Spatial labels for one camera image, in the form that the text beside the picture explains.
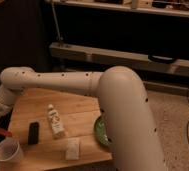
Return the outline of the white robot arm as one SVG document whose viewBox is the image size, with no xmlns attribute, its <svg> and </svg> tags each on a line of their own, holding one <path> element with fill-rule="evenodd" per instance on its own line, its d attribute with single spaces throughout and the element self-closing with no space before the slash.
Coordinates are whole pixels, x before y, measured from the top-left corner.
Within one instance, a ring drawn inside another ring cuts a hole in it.
<svg viewBox="0 0 189 171">
<path fill-rule="evenodd" d="M 37 73 L 29 67 L 6 68 L 0 74 L 0 118 L 29 88 L 97 98 L 117 171 L 168 171 L 145 86 L 132 69 Z"/>
</svg>

